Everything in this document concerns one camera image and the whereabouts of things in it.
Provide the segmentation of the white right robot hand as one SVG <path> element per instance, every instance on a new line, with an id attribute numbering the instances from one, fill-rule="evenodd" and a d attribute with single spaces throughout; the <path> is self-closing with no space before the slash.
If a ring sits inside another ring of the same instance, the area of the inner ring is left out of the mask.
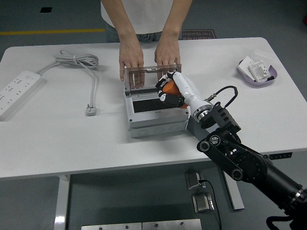
<path id="1" fill-rule="evenodd" d="M 161 102 L 183 108 L 190 107 L 192 117 L 199 121 L 213 108 L 213 105 L 201 98 L 194 83 L 182 73 L 168 72 L 156 84 Z"/>

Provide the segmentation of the person's right hand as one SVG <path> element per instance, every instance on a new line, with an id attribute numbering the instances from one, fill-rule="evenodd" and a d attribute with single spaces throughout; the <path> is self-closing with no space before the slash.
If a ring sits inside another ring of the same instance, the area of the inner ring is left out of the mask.
<path id="1" fill-rule="evenodd" d="M 125 68 L 143 67 L 143 51 L 139 40 L 136 37 L 125 38 L 120 41 L 119 48 L 119 77 L 125 80 Z"/>

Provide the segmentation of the person's left hand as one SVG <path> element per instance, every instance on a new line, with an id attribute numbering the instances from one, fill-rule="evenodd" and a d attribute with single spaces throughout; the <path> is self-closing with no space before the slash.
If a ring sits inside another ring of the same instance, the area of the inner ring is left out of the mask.
<path id="1" fill-rule="evenodd" d="M 154 52 L 158 66 L 181 64 L 178 38 L 161 37 Z"/>

